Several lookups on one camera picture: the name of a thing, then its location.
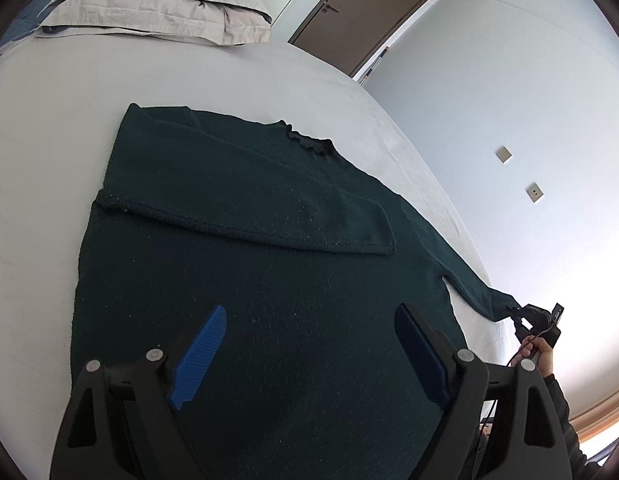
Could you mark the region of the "right forearm dark sleeve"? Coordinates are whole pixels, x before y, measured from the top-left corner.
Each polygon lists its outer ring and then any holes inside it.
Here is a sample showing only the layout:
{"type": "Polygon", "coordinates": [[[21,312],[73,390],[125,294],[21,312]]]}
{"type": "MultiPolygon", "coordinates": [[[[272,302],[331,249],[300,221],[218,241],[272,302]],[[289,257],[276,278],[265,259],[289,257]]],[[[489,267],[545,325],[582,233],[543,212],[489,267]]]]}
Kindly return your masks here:
{"type": "Polygon", "coordinates": [[[599,477],[601,467],[596,463],[588,463],[587,456],[579,448],[579,437],[569,422],[570,407],[554,374],[545,378],[553,406],[559,418],[563,432],[563,440],[569,456],[573,480],[594,480],[599,477]]]}

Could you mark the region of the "person's right hand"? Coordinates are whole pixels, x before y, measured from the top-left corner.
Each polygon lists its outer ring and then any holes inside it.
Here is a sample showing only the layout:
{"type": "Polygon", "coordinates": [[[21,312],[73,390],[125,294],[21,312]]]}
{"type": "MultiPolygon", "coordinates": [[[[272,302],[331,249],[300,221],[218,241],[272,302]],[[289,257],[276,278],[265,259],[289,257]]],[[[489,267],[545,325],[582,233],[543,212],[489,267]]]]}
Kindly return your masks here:
{"type": "Polygon", "coordinates": [[[523,339],[513,362],[518,364],[523,359],[535,361],[544,378],[553,374],[553,349],[543,337],[530,335],[523,339]]]}

